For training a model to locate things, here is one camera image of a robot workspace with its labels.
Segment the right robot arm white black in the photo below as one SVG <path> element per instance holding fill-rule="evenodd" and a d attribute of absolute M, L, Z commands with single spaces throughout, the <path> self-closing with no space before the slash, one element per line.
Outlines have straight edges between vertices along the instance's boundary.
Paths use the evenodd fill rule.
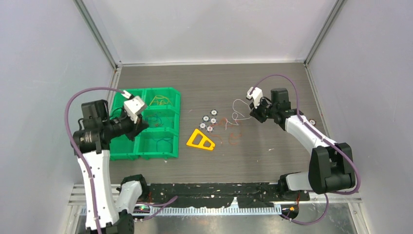
<path fill-rule="evenodd" d="M 282 199 L 291 200 L 298 191 L 337 193 L 356 186 L 351 147 L 326 137 L 302 112 L 293 109 L 287 89 L 272 89 L 271 97 L 267 98 L 260 88 L 251 87 L 246 98 L 251 101 L 251 117 L 261 123 L 272 119 L 294 136 L 310 154 L 308 171 L 280 176 L 278 194 Z"/>

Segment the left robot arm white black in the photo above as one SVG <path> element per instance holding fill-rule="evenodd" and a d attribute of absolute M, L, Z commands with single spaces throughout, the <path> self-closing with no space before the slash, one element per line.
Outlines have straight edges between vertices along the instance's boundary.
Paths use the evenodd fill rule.
<path fill-rule="evenodd" d="M 132 213 L 136 202 L 149 197 L 145 178 L 139 175 L 125 177 L 114 199 L 110 181 L 110 142 L 125 136 L 134 141 L 148 123 L 142 111 L 146 104 L 135 97 L 126 100 L 119 117 L 111 118 L 106 100 L 83 103 L 83 117 L 78 120 L 79 130 L 73 134 L 74 142 L 81 152 L 77 156 L 82 170 L 86 204 L 86 232 L 88 234 L 132 234 Z"/>

